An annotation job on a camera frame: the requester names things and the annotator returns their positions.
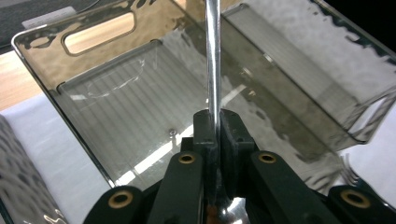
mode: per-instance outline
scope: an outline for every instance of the wire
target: wire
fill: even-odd
[[[91,7],[94,7],[96,4],[98,4],[98,2],[100,2],[100,0],[96,0],[96,2],[90,4],[88,7],[85,7],[84,9],[80,10],[78,13],[84,12],[84,11],[90,9]]]

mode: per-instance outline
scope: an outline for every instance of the shiny metal object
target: shiny metal object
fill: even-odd
[[[209,113],[215,134],[220,137],[220,2],[206,0],[206,56],[209,92]]]

